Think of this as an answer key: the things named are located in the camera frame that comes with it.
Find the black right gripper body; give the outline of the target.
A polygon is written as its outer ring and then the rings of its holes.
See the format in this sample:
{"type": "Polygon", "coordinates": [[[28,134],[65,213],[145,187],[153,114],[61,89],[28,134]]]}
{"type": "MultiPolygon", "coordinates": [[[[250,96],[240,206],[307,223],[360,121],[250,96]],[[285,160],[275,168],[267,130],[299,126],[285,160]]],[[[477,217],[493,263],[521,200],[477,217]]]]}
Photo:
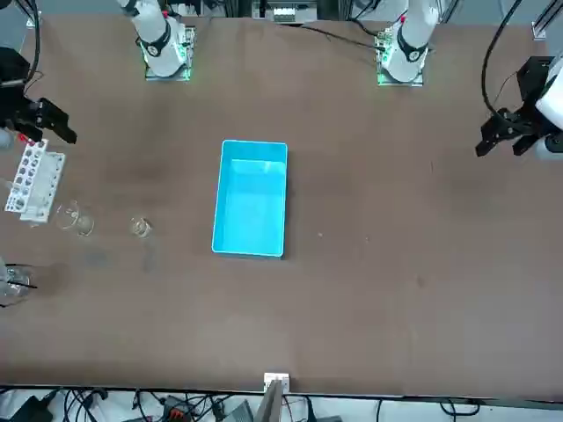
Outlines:
{"type": "Polygon", "coordinates": [[[22,101],[30,63],[15,49],[1,47],[1,107],[12,108],[22,101]]]}

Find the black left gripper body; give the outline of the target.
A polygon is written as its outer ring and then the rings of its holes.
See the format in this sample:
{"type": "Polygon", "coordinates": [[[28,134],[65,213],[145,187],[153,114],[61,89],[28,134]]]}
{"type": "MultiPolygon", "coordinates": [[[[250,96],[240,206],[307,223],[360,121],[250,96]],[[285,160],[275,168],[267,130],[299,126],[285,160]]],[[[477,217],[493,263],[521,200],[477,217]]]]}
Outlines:
{"type": "Polygon", "coordinates": [[[553,56],[531,56],[517,71],[517,82],[523,107],[535,104],[550,70],[553,56]]]}

